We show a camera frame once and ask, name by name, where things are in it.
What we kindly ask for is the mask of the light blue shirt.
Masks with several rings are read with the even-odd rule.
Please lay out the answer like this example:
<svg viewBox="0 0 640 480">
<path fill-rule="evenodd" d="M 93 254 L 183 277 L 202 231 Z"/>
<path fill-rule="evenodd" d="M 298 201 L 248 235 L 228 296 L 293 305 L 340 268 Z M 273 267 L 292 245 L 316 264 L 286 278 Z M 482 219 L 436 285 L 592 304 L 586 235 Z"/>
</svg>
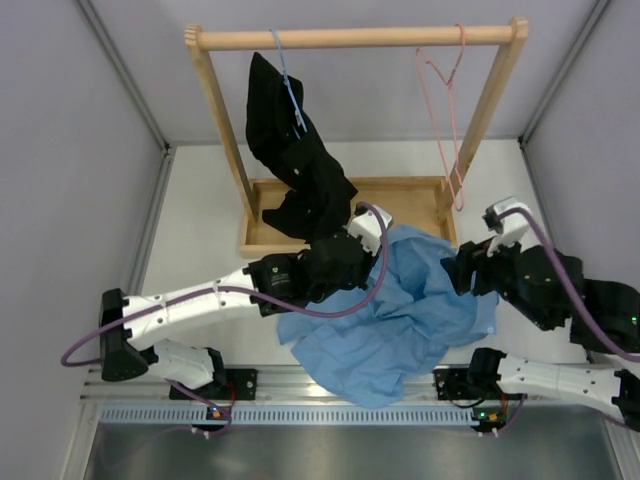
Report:
<svg viewBox="0 0 640 480">
<path fill-rule="evenodd" d="M 404 396 L 405 380 L 430 372 L 452 347 L 494 333 L 499 297 L 459 296 L 441 266 L 451 244 L 408 225 L 389 234 L 383 286 L 364 308 L 341 318 L 281 315 L 277 335 L 324 389 L 365 408 Z"/>
</svg>

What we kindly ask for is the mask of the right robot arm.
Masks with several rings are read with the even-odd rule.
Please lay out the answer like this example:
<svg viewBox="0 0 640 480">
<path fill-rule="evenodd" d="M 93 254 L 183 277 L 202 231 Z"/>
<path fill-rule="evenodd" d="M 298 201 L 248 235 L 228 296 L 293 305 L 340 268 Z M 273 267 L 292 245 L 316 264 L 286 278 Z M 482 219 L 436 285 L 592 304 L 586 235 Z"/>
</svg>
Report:
<svg viewBox="0 0 640 480">
<path fill-rule="evenodd" d="M 577 257 L 560 254 L 558 260 L 595 324 L 618 348 L 638 353 L 638 291 L 585 278 Z M 488 242 L 467 242 L 441 265 L 457 294 L 497 293 L 540 330 L 568 326 L 571 343 L 611 354 L 581 318 L 543 247 L 522 249 L 515 243 L 491 253 Z M 631 430 L 639 428 L 639 367 L 633 362 L 607 368 L 561 366 L 482 347 L 474 351 L 465 376 L 466 391 L 478 397 L 542 396 L 591 408 Z"/>
</svg>

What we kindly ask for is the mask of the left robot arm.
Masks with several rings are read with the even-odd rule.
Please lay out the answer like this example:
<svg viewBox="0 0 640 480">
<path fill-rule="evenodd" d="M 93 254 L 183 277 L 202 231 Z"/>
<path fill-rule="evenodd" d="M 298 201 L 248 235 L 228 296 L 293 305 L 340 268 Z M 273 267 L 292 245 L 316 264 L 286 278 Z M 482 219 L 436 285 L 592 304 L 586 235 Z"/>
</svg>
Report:
<svg viewBox="0 0 640 480">
<path fill-rule="evenodd" d="M 115 288 L 101 299 L 101 378 L 121 382 L 146 373 L 178 382 L 203 398 L 223 393 L 221 354 L 171 340 L 171 335 L 257 313 L 268 317 L 363 288 L 380 240 L 347 232 L 313 242 L 297 254 L 270 254 L 215 281 L 155 296 Z"/>
</svg>

